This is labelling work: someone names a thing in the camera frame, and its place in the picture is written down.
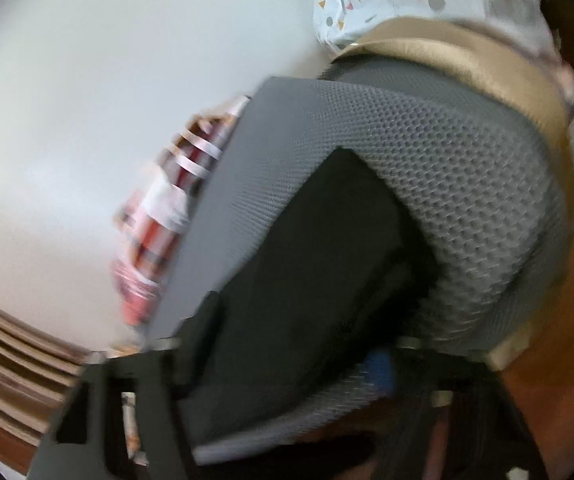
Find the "black pants orange trim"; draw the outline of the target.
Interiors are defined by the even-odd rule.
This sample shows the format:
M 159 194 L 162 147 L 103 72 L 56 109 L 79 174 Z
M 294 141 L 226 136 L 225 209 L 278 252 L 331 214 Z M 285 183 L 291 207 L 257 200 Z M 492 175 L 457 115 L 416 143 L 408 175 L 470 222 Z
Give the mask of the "black pants orange trim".
M 181 402 L 191 441 L 284 415 L 340 384 L 407 330 L 438 274 L 406 206 L 336 148 L 215 295 L 217 325 Z

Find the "brown striped curtain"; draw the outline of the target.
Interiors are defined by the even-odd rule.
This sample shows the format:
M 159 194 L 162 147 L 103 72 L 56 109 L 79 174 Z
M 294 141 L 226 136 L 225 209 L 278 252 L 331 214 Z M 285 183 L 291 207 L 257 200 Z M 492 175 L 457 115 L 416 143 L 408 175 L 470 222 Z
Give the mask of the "brown striped curtain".
M 0 310 L 0 430 L 35 448 L 87 357 Z

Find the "grey textured mattress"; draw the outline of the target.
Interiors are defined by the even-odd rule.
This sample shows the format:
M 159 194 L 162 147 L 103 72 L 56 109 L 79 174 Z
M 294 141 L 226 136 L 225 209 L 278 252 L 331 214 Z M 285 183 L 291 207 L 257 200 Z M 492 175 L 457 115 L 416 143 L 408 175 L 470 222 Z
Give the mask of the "grey textured mattress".
M 511 217 L 500 220 L 503 228 L 527 229 L 526 245 L 507 248 L 500 238 L 491 243 L 500 252 L 501 270 L 516 275 L 513 284 L 475 284 L 463 262 L 472 236 L 451 237 L 436 226 L 429 230 L 447 254 L 448 270 L 436 292 L 421 302 L 421 334 L 450 356 L 486 362 L 486 354 L 541 306 L 566 259 L 569 220 L 550 149 L 537 128 L 516 110 L 438 70 L 383 56 L 341 62 L 317 79 L 269 79 L 250 102 L 267 104 L 267 89 L 271 87 L 300 93 L 309 82 L 326 79 L 345 63 L 351 63 L 353 71 L 341 77 L 350 91 L 341 102 L 342 108 L 359 102 L 360 88 L 380 86 L 395 96 L 421 99 L 440 110 L 501 116 L 510 148 L 539 152 L 538 158 L 524 163 L 524 169 L 536 182 L 543 200 L 530 204 L 526 191 L 511 188 L 510 195 L 521 198 L 522 206 Z M 392 152 L 385 153 L 381 141 L 379 133 L 357 129 L 322 139 L 319 125 L 306 126 L 297 134 L 280 131 L 270 139 L 256 132 L 234 130 L 201 189 L 191 225 L 172 260 L 161 304 L 148 326 L 147 350 L 156 341 L 173 337 L 196 314 L 203 298 L 225 285 L 246 263 L 326 153 L 335 148 L 355 151 L 383 171 L 389 188 L 405 195 L 427 193 L 429 180 L 444 176 L 441 169 L 421 161 L 418 143 L 394 140 Z

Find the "pink patterned folded blanket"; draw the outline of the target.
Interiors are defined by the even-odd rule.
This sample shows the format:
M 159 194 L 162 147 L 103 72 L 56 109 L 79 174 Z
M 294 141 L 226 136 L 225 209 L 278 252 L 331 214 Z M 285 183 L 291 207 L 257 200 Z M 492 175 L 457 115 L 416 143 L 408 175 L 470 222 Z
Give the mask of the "pink patterned folded blanket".
M 120 244 L 112 275 L 127 325 L 146 324 L 159 304 L 201 189 L 249 102 L 249 96 L 235 96 L 189 118 L 116 215 Z

